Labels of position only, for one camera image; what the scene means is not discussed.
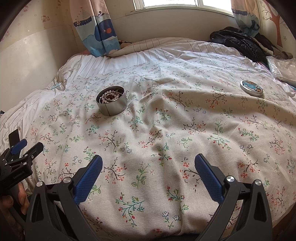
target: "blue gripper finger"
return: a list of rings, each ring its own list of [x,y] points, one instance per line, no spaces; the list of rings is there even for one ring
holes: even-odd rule
[[[84,175],[81,177],[74,189],[74,202],[77,205],[87,199],[91,188],[93,187],[103,168],[103,160],[100,156],[95,155],[91,162],[91,165],[85,171]]]
[[[213,201],[221,204],[224,201],[222,185],[203,157],[198,154],[195,157],[195,169],[203,181]]]
[[[12,148],[11,148],[11,154],[15,155],[17,153],[19,153],[23,148],[25,148],[27,146],[28,142],[26,139],[22,139],[19,143],[15,144]]]

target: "round lid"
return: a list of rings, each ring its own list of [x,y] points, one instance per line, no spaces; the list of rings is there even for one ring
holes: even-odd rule
[[[244,92],[252,96],[261,96],[263,94],[263,89],[256,83],[248,80],[243,80],[240,82],[240,87]]]

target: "bed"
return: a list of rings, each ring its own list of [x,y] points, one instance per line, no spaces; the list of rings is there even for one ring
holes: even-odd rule
[[[0,152],[15,129],[28,148],[44,144],[24,181],[28,193],[38,180],[72,177],[98,154],[102,173],[80,208],[100,237],[198,234],[218,206],[194,168],[202,153],[241,182],[262,181],[273,226],[291,210],[296,98],[287,84],[236,49],[191,39],[150,39],[116,55],[73,56],[48,89],[0,118]],[[246,94],[241,80],[258,83],[262,98]],[[112,85],[126,89],[128,106],[106,117],[95,98]]]

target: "silver screw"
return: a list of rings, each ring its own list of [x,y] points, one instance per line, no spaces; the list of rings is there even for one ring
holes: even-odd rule
[[[255,184],[256,184],[257,186],[260,186],[260,185],[262,184],[262,182],[261,182],[260,180],[255,180]]]
[[[37,187],[41,187],[42,185],[43,185],[43,182],[42,181],[39,181],[39,182],[36,183],[36,186]]]
[[[227,176],[226,180],[229,181],[230,183],[234,182],[234,177],[233,176]]]
[[[69,183],[69,182],[71,182],[71,178],[70,178],[70,177],[65,177],[65,178],[63,179],[63,182],[64,182],[64,183]]]

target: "clear plastic packaging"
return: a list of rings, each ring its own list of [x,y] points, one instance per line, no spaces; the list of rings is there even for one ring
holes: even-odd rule
[[[272,56],[266,58],[274,78],[296,87],[296,58],[287,60],[279,60]]]

